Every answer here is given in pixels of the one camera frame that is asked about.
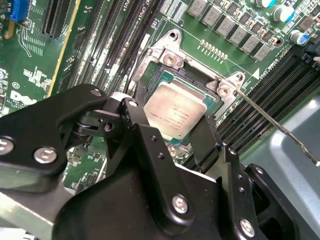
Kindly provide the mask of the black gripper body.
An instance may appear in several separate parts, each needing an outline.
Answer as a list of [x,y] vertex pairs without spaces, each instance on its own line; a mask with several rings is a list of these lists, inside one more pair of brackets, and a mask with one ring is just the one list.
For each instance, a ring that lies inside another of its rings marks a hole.
[[[179,240],[233,240],[235,232],[220,201],[220,186],[210,177],[177,166],[195,219]],[[123,168],[72,197],[53,226],[56,240],[168,240],[155,223],[139,170]]]

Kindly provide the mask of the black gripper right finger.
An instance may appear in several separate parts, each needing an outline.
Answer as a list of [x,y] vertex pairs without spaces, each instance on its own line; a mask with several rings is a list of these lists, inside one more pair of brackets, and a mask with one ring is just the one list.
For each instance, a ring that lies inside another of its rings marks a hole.
[[243,167],[239,155],[221,140],[211,118],[202,116],[191,131],[201,173],[216,180],[221,231],[230,240],[299,240],[292,204],[260,167]]

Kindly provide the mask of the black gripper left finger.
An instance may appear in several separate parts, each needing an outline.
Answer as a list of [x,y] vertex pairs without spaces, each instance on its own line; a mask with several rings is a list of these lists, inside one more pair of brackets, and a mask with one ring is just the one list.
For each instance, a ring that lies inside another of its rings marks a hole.
[[67,166],[67,151],[90,136],[104,138],[110,159],[96,189],[139,174],[153,217],[192,221],[194,206],[159,130],[150,126],[134,99],[107,98],[90,84],[71,88],[0,120],[0,187],[25,193],[56,188]]

